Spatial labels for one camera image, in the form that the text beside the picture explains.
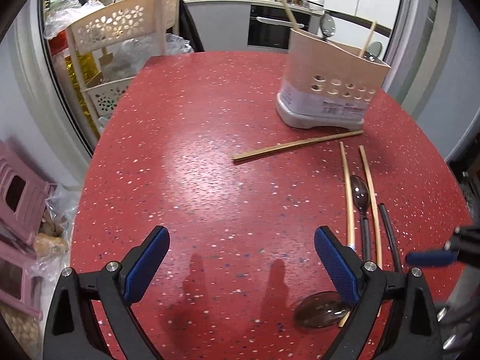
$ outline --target black spoon handle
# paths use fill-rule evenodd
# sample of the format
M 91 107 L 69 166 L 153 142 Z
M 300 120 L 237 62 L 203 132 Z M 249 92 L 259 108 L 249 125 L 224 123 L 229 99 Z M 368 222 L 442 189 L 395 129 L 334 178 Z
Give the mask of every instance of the black spoon handle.
M 360 216 L 360 231 L 361 231 L 361 255 L 363 261 L 371 261 L 371 241 L 370 241 L 370 226 L 368 218 L 364 215 Z
M 388 243 L 390 244 L 390 250 L 392 251 L 394 270 L 395 272 L 402 272 L 402 261 L 400 260 L 400 254 L 398 253 L 397 241 L 395 240 L 392 222 L 390 222 L 387 207 L 385 207 L 385 204 L 380 203 L 378 208 L 380 209 L 380 214 L 382 215 L 383 224 L 387 232 Z

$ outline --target oven handle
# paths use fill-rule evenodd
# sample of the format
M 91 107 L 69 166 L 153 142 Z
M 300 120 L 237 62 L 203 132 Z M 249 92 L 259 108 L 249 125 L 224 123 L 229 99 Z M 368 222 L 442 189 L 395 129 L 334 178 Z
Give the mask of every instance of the oven handle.
M 293 27 L 292 23 L 290 23 L 289 21 L 269 19 L 268 17 L 260 17 L 260 16 L 257 16 L 257 20 L 260 21 L 260 23 L 274 24 L 275 26 Z M 298 24 L 298 28 L 303 28 L 303 27 L 305 27 L 304 24 Z

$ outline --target built-in oven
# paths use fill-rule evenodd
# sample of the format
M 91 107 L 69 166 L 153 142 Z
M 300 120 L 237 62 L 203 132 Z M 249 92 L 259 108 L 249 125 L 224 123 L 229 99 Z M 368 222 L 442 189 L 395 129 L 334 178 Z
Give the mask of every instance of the built-in oven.
M 293 11 L 298 27 L 308 31 L 310 15 Z M 268 5 L 251 5 L 248 45 L 273 47 L 287 50 L 289 48 L 290 28 L 292 27 L 283 8 Z

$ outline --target table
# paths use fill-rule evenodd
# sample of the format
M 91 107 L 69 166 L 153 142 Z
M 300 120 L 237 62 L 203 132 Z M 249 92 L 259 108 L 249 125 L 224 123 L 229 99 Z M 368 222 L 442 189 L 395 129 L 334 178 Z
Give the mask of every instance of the table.
M 230 162 L 239 152 L 339 131 L 295 130 L 280 120 L 274 105 L 285 58 L 255 52 L 153 58 L 95 150 L 73 267 L 100 269 L 122 259 L 155 225 L 167 227 L 170 251 L 132 307 L 167 360 L 315 359 L 338 333 L 336 326 L 297 330 L 292 305 L 334 289 L 313 237 L 328 225 L 346 241 L 339 143 Z M 385 93 L 373 100 L 364 131 L 344 140 L 350 171 L 363 175 L 362 144 L 402 256 L 440 246 L 455 225 L 470 222 L 441 156 Z M 358 247 L 360 240 L 357 229 Z M 382 244 L 384 269 L 393 270 L 384 230 Z M 424 270 L 434 299 L 446 299 L 461 270 L 460 264 Z M 380 337 L 383 309 L 365 356 Z M 122 358 L 97 312 L 112 355 Z

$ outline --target pink plastic stool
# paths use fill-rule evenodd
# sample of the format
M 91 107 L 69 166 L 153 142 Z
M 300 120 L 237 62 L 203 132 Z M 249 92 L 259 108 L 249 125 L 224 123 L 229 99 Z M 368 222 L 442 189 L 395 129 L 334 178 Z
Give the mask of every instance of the pink plastic stool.
M 50 188 L 0 142 L 0 218 L 27 245 L 38 232 Z
M 8 238 L 0 235 L 0 300 L 41 319 L 41 278 L 26 272 L 34 262 L 34 257 L 16 250 Z

